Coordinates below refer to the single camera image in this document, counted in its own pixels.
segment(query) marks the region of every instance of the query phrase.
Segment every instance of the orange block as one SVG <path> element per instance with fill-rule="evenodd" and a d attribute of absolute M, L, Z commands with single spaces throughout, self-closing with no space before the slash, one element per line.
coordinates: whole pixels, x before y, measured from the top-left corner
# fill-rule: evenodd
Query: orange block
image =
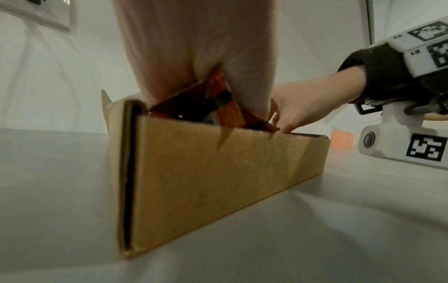
<path fill-rule="evenodd" d="M 331 131 L 331 144 L 332 147 L 337 148 L 351 148 L 355 135 L 347 131 Z"/>

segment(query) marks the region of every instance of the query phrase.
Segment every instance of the hand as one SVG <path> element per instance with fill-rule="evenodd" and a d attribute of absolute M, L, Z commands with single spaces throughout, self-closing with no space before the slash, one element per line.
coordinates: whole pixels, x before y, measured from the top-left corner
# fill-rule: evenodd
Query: hand
<path fill-rule="evenodd" d="M 235 99 L 267 118 L 277 0 L 114 0 L 126 52 L 150 107 L 222 64 Z"/>
<path fill-rule="evenodd" d="M 269 118 L 280 132 L 290 133 L 358 98 L 365 81 L 365 69 L 359 66 L 325 78 L 275 85 Z"/>

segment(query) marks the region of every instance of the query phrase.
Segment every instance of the white robot part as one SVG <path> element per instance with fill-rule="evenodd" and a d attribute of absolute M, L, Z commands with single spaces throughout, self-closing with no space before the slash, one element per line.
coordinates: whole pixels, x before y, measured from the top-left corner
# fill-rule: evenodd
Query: white robot part
<path fill-rule="evenodd" d="M 424 115 L 408 116 L 404 109 L 412 102 L 383 106 L 383 121 L 361 133 L 359 152 L 448 170 L 448 131 L 423 127 Z"/>

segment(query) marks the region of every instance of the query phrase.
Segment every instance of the orange object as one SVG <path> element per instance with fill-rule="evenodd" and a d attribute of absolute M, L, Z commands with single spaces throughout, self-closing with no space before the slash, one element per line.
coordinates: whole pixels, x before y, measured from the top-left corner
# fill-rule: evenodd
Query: orange object
<path fill-rule="evenodd" d="M 332 147 L 337 148 L 351 148 L 355 135 L 347 131 L 331 131 L 331 144 Z"/>

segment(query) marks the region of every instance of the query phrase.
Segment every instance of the brown cardboard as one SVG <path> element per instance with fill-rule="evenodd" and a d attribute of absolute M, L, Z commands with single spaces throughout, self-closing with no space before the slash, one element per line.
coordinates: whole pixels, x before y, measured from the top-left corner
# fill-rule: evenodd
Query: brown cardboard
<path fill-rule="evenodd" d="M 102 96 L 109 104 L 107 94 Z M 330 145 L 325 136 L 150 118 L 136 100 L 103 104 L 103 111 L 125 257 L 322 173 Z"/>

